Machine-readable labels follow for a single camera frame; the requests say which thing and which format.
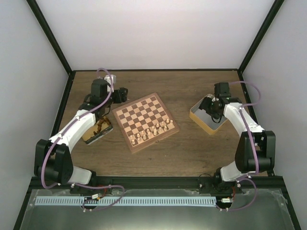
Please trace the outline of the cream tin with light pieces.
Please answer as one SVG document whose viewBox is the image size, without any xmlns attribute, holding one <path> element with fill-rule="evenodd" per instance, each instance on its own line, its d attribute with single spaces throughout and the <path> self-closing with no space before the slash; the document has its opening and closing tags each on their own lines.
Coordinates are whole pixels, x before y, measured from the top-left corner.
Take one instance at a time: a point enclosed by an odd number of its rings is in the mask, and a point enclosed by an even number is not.
<svg viewBox="0 0 307 230">
<path fill-rule="evenodd" d="M 199 100 L 190 109 L 189 117 L 209 135 L 213 135 L 226 122 L 227 119 L 224 116 L 222 116 L 221 121 L 219 121 L 219 119 L 212 119 L 212 117 L 207 114 L 205 110 L 201 110 L 199 108 L 202 100 L 203 99 Z"/>
</svg>

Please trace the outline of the light wooden chess piece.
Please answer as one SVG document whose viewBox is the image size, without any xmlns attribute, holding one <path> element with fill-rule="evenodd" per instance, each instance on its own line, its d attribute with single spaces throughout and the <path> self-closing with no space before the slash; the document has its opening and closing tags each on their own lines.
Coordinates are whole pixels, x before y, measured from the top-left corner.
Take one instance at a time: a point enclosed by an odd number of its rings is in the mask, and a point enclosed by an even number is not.
<svg viewBox="0 0 307 230">
<path fill-rule="evenodd" d="M 150 138 L 150 137 L 152 136 L 152 132 L 151 132 L 151 130 L 150 130 L 150 129 L 147 129 L 147 130 L 146 130 L 146 132 L 147 132 L 147 136 L 148 136 L 148 138 Z"/>
</svg>

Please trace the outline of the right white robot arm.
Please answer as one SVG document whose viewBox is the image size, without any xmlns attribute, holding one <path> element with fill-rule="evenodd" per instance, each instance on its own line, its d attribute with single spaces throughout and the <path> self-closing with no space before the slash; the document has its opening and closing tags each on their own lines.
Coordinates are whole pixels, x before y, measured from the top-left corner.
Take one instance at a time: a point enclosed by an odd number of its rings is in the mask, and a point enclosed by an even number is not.
<svg viewBox="0 0 307 230">
<path fill-rule="evenodd" d="M 232 182 L 271 171 L 275 166 L 276 135 L 259 125 L 246 112 L 246 106 L 231 95 L 228 82 L 216 83 L 214 94 L 205 96 L 199 106 L 216 124 L 227 119 L 240 137 L 234 161 L 214 174 L 213 187 L 218 193 L 226 192 Z"/>
</svg>

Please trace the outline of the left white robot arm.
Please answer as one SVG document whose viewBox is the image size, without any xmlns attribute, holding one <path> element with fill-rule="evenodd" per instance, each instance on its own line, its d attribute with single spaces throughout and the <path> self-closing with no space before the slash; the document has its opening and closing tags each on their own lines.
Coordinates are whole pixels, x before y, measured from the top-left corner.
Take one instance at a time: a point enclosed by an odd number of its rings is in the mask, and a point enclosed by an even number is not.
<svg viewBox="0 0 307 230">
<path fill-rule="evenodd" d="M 71 152 L 79 139 L 95 125 L 98 128 L 87 143 L 101 138 L 99 123 L 110 112 L 111 105 L 127 100 L 128 89 L 121 87 L 116 90 L 115 82 L 113 74 L 93 80 L 90 94 L 85 96 L 73 119 L 59 133 L 37 142 L 34 174 L 40 177 L 44 188 L 70 183 L 81 184 L 81 188 L 89 194 L 97 190 L 98 181 L 92 178 L 93 172 L 74 166 Z"/>
</svg>

